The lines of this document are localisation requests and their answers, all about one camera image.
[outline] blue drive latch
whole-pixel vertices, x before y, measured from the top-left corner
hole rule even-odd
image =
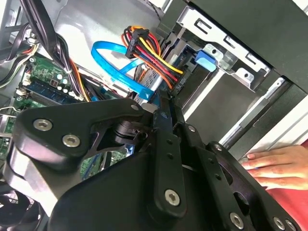
[[[215,59],[202,50],[198,52],[195,62],[210,72],[216,70]]]

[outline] motherboard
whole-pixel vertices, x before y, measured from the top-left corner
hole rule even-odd
[[[6,113],[2,115],[1,126],[5,137],[0,138],[0,161],[5,161],[11,146],[11,138],[16,116],[24,110],[31,108],[64,105],[83,102],[71,89],[67,74],[51,60],[35,55],[25,66],[22,79],[16,86],[15,96],[12,98]],[[108,165],[113,165],[127,156],[127,150],[100,153],[84,160],[80,167],[83,180],[103,170],[102,164],[108,158]]]

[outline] red sleeve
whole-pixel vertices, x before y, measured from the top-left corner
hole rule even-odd
[[[308,147],[308,141],[302,145]],[[302,231],[308,231],[308,190],[272,189],[268,193],[297,221]]]

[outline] fan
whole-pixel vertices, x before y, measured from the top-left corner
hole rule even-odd
[[[0,181],[0,231],[36,231],[43,215],[38,202]]]

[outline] bolt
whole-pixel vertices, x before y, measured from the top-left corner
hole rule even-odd
[[[218,144],[215,144],[214,146],[218,151],[222,151],[222,148]]]
[[[244,223],[242,219],[236,213],[230,213],[230,220],[239,230],[242,230],[244,228]]]
[[[136,106],[136,105],[134,105],[134,104],[131,106],[131,108],[132,108],[132,109],[134,109],[134,110],[136,110],[136,111],[138,111],[138,110],[139,110],[139,107],[138,107],[138,106]]]
[[[80,145],[80,139],[72,134],[63,136],[62,142],[65,146],[69,148],[76,148]]]
[[[173,191],[172,189],[167,189],[165,191],[165,199],[169,202],[169,204],[173,206],[178,206],[180,204],[180,197],[179,195]]]
[[[294,224],[291,221],[286,219],[285,222],[287,222],[288,226],[292,229],[292,231],[296,231],[296,228],[295,228]]]
[[[52,129],[52,122],[46,119],[37,119],[33,122],[33,126],[40,131],[49,131]]]
[[[279,229],[285,230],[285,226],[279,218],[274,217],[274,222]]]
[[[195,129],[193,126],[190,126],[190,125],[189,125],[188,128],[189,128],[189,130],[192,131],[192,132],[195,132],[195,131],[196,131],[196,129]]]

